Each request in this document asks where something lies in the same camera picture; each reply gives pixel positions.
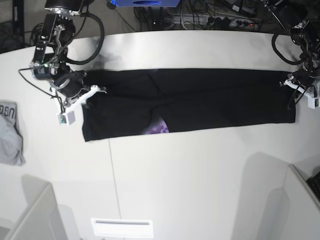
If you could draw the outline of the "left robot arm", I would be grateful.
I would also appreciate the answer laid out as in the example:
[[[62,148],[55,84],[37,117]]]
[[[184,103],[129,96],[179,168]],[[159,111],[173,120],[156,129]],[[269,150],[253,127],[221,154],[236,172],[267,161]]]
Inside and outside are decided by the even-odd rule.
[[[276,46],[277,38],[282,33],[278,32],[272,36],[271,46],[274,53],[288,65],[296,66],[296,70],[280,84],[308,98],[318,99],[320,97],[320,30],[315,23],[307,20],[308,11],[300,3],[289,0],[265,0],[263,4],[279,22],[283,31],[288,33],[292,42],[302,51],[298,60],[289,60]]]

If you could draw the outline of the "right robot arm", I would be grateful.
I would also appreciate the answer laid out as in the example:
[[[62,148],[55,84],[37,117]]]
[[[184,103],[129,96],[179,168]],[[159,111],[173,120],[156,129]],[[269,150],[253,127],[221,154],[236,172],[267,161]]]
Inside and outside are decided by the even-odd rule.
[[[57,99],[62,113],[80,95],[90,91],[90,87],[83,82],[86,72],[73,71],[69,64],[82,66],[93,61],[100,53],[105,39],[103,22],[90,13],[90,4],[91,0],[48,0],[45,3],[45,9],[49,13],[45,16],[39,40],[35,44],[30,70],[35,79],[48,81],[56,91],[52,97]],[[80,33],[74,25],[73,16],[80,16],[84,20],[92,19],[99,26],[100,36],[96,50],[85,60],[73,60],[67,56],[68,46]]]

